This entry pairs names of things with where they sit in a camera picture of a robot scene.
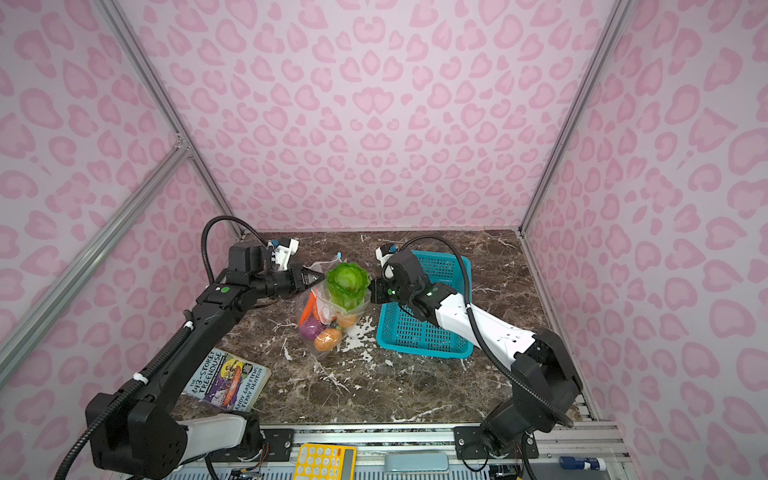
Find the brown toy potato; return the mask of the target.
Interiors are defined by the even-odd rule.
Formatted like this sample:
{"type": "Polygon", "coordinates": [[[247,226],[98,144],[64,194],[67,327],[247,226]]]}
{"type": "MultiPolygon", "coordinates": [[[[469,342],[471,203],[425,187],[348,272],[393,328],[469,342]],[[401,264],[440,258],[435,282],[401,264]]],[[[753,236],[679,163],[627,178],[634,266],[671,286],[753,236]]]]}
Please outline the brown toy potato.
{"type": "Polygon", "coordinates": [[[343,339],[343,332],[337,328],[326,328],[314,339],[313,345],[318,352],[327,352],[335,348],[343,339]]]}

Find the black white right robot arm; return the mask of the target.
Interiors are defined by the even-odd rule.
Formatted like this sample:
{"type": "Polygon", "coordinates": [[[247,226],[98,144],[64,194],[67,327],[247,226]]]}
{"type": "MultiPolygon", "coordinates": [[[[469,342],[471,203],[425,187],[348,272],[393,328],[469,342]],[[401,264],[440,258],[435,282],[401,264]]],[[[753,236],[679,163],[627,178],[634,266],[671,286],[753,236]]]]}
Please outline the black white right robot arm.
{"type": "Polygon", "coordinates": [[[479,425],[480,442],[489,454],[506,454],[533,432],[574,426],[568,410],[583,384],[559,335],[515,327],[471,303],[469,275],[460,256],[456,260],[463,290],[431,280],[410,250],[385,244],[376,257],[381,275],[369,286],[374,302],[395,302],[417,320],[461,336],[511,382],[511,397],[479,425]]]}

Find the green toy cabbage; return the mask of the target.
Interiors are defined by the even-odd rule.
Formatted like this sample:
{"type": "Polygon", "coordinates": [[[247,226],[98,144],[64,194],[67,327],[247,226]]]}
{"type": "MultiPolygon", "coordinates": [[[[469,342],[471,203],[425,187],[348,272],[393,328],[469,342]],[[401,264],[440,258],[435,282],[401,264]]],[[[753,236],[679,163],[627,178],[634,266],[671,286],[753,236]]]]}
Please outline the green toy cabbage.
{"type": "Polygon", "coordinates": [[[370,276],[358,264],[342,262],[328,272],[326,284],[330,300],[343,310],[351,311],[364,302],[370,276]]]}

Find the clear zip top bag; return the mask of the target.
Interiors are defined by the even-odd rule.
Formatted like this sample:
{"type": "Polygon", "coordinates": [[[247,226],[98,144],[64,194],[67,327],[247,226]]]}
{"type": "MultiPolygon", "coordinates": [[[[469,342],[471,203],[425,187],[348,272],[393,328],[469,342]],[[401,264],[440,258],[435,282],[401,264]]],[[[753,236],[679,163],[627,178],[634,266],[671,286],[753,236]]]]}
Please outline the clear zip top bag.
{"type": "MultiPolygon", "coordinates": [[[[354,263],[354,262],[345,261],[343,256],[342,256],[342,254],[340,252],[338,252],[332,260],[316,262],[316,263],[314,263],[310,267],[310,269],[316,270],[316,271],[322,271],[327,276],[328,272],[331,269],[333,269],[335,266],[337,266],[339,263],[342,263],[342,262],[354,263]]],[[[340,329],[343,332],[343,339],[332,350],[334,350],[334,349],[336,349],[337,347],[340,346],[340,344],[344,340],[345,336],[347,335],[348,331],[352,328],[351,327],[351,328],[348,328],[348,329],[342,329],[341,327],[339,327],[338,324],[335,321],[336,317],[338,315],[344,315],[344,314],[348,314],[348,313],[356,313],[356,314],[360,315],[360,318],[359,318],[359,320],[360,320],[364,316],[364,314],[368,311],[368,309],[369,309],[369,306],[370,306],[370,292],[369,292],[369,290],[367,290],[364,302],[358,308],[356,308],[355,310],[351,310],[351,311],[343,310],[342,308],[340,308],[339,306],[335,305],[330,300],[329,292],[328,292],[327,284],[326,284],[326,279],[323,282],[321,282],[321,283],[311,287],[307,292],[304,292],[304,293],[299,295],[297,303],[296,303],[296,307],[295,307],[295,313],[297,315],[298,335],[299,335],[300,340],[303,342],[303,344],[304,344],[304,346],[305,346],[305,348],[307,350],[307,353],[310,356],[312,356],[313,358],[315,358],[317,360],[320,360],[320,359],[326,357],[332,350],[327,351],[327,352],[318,352],[314,348],[313,341],[307,341],[307,340],[302,338],[302,336],[301,336],[301,334],[299,332],[299,326],[298,326],[300,315],[302,313],[302,310],[303,310],[304,306],[306,305],[306,303],[307,303],[307,301],[309,299],[309,293],[311,291],[313,291],[315,293],[316,297],[317,297],[317,304],[316,304],[316,310],[315,310],[314,317],[316,317],[318,320],[320,320],[326,326],[326,328],[329,328],[329,327],[337,328],[337,329],[340,329]]]]}

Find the purple toy onion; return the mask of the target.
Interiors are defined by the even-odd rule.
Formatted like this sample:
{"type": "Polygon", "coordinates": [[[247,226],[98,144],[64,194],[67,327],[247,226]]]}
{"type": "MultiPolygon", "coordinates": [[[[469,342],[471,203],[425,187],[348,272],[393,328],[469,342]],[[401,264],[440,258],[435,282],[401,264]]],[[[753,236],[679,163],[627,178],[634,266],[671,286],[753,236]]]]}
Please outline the purple toy onion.
{"type": "Polygon", "coordinates": [[[299,325],[299,332],[307,341],[314,341],[325,329],[326,326],[314,316],[308,317],[299,325]]]}

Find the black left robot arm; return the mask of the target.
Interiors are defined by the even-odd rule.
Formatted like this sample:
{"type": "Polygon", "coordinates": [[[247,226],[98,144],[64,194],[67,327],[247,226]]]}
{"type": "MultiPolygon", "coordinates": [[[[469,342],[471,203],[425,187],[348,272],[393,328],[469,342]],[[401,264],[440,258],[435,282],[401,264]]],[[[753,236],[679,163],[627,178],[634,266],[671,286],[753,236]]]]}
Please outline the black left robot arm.
{"type": "Polygon", "coordinates": [[[131,379],[99,393],[85,410],[87,428],[66,455],[69,465],[89,447],[94,465],[146,479],[163,479],[180,464],[225,450],[260,454],[264,439],[250,414],[223,413],[176,421],[171,412],[209,352],[261,300],[290,299],[325,276],[299,263],[273,268],[254,242],[231,246],[226,268],[184,311],[182,327],[131,379]]]}

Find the orange toy bread roll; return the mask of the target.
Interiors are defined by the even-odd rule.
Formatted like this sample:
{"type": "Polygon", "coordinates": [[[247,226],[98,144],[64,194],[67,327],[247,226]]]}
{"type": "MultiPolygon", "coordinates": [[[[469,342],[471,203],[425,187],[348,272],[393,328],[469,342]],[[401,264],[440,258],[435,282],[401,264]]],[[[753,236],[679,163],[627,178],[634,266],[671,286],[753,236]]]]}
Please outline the orange toy bread roll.
{"type": "Polygon", "coordinates": [[[338,315],[335,319],[336,323],[339,327],[342,329],[348,329],[356,325],[360,318],[359,314],[356,313],[348,313],[344,315],[338,315]]]}

